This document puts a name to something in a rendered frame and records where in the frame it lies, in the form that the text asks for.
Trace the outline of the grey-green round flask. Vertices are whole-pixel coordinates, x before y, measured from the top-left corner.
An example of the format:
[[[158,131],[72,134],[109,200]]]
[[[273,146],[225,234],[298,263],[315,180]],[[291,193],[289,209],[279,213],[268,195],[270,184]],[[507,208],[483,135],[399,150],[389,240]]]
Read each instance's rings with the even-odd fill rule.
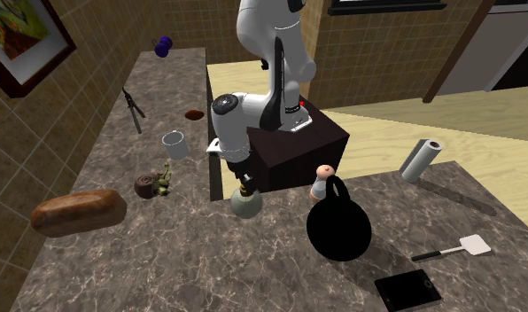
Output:
[[[230,197],[231,211],[239,218],[251,219],[256,216],[263,206],[263,200],[258,190],[251,195],[241,185]]]

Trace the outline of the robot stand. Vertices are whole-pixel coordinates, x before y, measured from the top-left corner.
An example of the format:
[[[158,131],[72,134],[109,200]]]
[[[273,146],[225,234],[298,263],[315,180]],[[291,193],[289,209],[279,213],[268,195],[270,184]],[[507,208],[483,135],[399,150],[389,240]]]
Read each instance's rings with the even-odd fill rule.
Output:
[[[321,165],[338,168],[349,134],[314,107],[299,99],[313,122],[296,133],[249,128],[249,174],[258,191],[279,191],[309,185]]]

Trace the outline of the white cup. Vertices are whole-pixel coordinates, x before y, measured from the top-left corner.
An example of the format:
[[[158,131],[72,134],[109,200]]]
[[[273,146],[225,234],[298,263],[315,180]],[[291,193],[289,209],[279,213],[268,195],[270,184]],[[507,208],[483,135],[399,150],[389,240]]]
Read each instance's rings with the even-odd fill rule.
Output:
[[[161,140],[172,160],[180,160],[188,156],[189,148],[186,144],[184,134],[178,130],[166,133]]]

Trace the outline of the wood and white pepper mill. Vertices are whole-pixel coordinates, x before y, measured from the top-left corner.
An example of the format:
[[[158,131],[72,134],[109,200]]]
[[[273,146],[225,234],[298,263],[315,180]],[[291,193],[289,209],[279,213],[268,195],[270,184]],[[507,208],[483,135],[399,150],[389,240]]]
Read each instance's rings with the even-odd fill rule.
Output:
[[[316,169],[316,179],[309,193],[314,203],[326,197],[326,181],[329,176],[333,175],[335,175],[335,169],[330,165],[321,165]]]

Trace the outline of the brown and green snail figure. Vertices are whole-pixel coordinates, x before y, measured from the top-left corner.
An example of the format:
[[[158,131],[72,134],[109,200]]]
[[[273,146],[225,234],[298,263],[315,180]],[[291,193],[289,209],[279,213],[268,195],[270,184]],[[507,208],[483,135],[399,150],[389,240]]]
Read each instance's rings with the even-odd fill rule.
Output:
[[[136,194],[143,199],[152,199],[158,196],[167,196],[170,191],[171,172],[169,171],[169,164],[164,164],[164,173],[152,173],[147,175],[140,175],[134,182],[134,190]]]

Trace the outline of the black kettlebell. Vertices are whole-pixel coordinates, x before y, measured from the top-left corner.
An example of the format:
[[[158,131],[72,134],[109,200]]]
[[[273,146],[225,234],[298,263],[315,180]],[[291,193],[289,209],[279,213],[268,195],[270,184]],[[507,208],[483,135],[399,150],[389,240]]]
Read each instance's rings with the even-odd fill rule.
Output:
[[[365,211],[351,200],[336,175],[326,180],[324,199],[307,216],[307,236],[314,249],[332,261],[352,261],[369,247],[372,229]]]

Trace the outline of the brown bread loaf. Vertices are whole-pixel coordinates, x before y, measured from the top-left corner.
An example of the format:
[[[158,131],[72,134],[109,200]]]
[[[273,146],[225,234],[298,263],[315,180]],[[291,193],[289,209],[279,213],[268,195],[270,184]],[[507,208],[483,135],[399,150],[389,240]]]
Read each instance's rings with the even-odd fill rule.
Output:
[[[30,223],[44,236],[59,238],[117,225],[124,221],[127,207],[115,190],[81,191],[38,205]]]

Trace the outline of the white paper towel roll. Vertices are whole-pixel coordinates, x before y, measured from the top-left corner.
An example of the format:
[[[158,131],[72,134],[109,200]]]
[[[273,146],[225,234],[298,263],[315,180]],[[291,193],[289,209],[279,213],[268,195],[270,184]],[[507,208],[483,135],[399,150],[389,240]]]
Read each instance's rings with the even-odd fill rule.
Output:
[[[420,139],[399,169],[402,178],[414,183],[442,149],[438,141]]]

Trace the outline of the black tablet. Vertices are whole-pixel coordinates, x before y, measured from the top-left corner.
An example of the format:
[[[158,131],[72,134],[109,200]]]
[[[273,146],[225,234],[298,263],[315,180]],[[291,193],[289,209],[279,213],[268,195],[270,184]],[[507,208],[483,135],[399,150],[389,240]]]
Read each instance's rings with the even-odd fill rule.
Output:
[[[442,300],[423,269],[383,277],[374,284],[388,312],[404,312]]]

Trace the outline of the dark framed window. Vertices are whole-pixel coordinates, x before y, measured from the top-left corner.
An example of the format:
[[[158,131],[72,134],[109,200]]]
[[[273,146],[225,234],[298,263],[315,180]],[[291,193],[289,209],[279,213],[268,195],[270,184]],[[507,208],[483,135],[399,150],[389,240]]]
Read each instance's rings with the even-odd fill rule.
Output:
[[[447,7],[441,0],[331,0],[330,16],[374,13],[438,11]]]

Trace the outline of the dark framed wall picture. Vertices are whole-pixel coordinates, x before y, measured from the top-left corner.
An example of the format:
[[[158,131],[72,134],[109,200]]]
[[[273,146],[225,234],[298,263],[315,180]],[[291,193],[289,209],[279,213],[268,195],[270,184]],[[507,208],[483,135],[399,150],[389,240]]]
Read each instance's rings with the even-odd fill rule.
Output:
[[[0,0],[0,89],[23,98],[76,45],[50,0]]]

